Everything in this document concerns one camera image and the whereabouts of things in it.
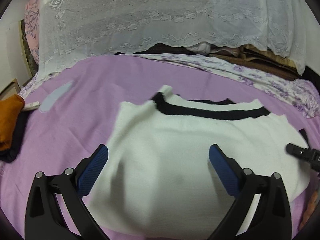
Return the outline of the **right human hand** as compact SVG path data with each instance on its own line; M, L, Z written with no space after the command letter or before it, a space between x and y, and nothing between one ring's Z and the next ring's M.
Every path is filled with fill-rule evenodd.
M303 218L302 218L302 221L299 225L298 230L301 230L304 227L304 225L308 222L311 215L313 214L313 212L316 208L317 198L318 198L318 192L314 191L310 197L310 200L308 201L307 208L303 214Z

